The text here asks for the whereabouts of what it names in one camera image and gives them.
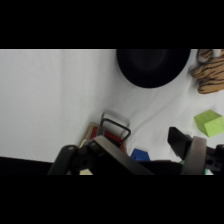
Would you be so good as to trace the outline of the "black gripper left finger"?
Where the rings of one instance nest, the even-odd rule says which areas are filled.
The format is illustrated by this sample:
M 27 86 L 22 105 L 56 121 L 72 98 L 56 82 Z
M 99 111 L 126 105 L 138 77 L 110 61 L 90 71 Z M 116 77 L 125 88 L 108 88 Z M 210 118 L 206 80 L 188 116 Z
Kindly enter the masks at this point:
M 49 175 L 152 175 L 152 172 L 124 154 L 104 136 L 87 141 L 81 148 L 64 146 L 53 162 Z

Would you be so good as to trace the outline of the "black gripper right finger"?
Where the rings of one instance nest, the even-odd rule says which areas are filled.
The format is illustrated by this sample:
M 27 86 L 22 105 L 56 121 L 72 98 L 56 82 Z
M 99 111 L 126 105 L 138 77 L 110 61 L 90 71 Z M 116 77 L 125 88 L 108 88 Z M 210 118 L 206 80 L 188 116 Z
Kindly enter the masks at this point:
M 206 139 L 191 137 L 176 127 L 169 128 L 167 141 L 184 162 L 183 175 L 202 175 L 206 170 L 214 175 L 224 175 L 224 144 L 211 148 Z

